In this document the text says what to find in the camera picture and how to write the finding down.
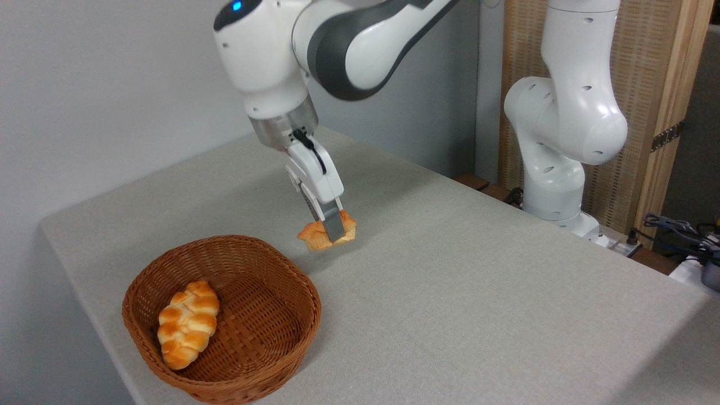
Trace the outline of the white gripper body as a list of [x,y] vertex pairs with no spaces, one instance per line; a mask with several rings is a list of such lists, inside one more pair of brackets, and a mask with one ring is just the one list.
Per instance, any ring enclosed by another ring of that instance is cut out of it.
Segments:
[[314,148],[308,148],[300,141],[291,142],[286,149],[286,171],[298,191],[298,184],[304,183],[322,203],[340,199],[344,185],[331,155],[319,141],[313,137],[309,140]]

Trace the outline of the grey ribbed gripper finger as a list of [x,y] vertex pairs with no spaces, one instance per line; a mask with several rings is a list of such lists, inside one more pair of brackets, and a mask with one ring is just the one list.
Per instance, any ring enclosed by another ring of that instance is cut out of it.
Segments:
[[344,223],[340,212],[342,211],[342,204],[340,199],[332,200],[332,202],[322,203],[318,202],[322,213],[322,225],[324,226],[327,237],[331,243],[339,241],[345,236]]
[[306,201],[309,210],[311,210],[311,212],[313,213],[314,220],[324,222],[326,220],[326,216],[324,214],[320,201],[317,200],[313,192],[308,187],[306,187],[304,183],[299,183],[298,187],[299,192],[303,195],[303,198]]

